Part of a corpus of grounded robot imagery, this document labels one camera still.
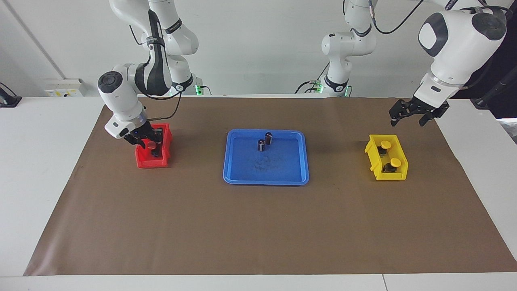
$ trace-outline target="white table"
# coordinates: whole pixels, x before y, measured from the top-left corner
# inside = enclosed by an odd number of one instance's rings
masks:
[[[517,257],[517,145],[490,112],[467,100],[450,104],[438,124]],[[517,290],[517,273],[22,277],[102,106],[100,97],[25,98],[0,109],[1,291]]]

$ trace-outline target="yellow cap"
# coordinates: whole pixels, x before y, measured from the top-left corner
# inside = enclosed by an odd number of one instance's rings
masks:
[[[387,140],[381,141],[381,148],[383,148],[385,150],[391,149],[391,142],[389,142]]]
[[[390,160],[390,164],[393,168],[398,168],[398,167],[402,166],[402,162],[399,159],[397,159],[396,157],[394,157]]]

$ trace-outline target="brown table covering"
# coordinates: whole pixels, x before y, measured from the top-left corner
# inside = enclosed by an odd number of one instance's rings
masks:
[[[143,102],[150,117],[176,105]],[[104,131],[104,108],[25,275],[517,271],[436,123],[392,128],[394,102],[183,98],[170,166],[150,170]],[[302,131],[309,183],[226,184],[233,128]],[[406,181],[375,181],[369,134],[399,136]]]

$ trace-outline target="robotic arm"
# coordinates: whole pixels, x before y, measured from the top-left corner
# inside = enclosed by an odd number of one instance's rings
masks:
[[[345,21],[352,27],[349,32],[336,32],[325,36],[323,53],[328,56],[328,73],[322,76],[321,93],[342,97],[345,95],[348,79],[352,71],[349,56],[368,55],[377,44],[372,31],[372,19],[368,0],[348,0],[345,3]]]
[[[174,0],[110,0],[110,6],[121,20],[144,32],[149,59],[117,65],[99,78],[99,93],[113,111],[104,128],[117,139],[145,148],[142,139],[160,143],[161,138],[147,120],[137,93],[162,96],[173,87],[181,94],[192,86],[196,78],[182,55],[196,53],[199,42],[183,25]]]
[[[432,2],[446,11],[427,18],[418,40],[434,62],[413,99],[399,100],[390,109],[392,126],[414,114],[423,114],[420,126],[442,117],[449,108],[446,100],[487,62],[506,35],[506,16],[497,7],[477,7],[475,0]]]

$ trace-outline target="power outlet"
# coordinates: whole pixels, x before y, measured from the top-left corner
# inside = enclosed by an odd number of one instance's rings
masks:
[[[87,92],[79,79],[47,79],[45,82],[45,92],[49,97],[83,97]]]

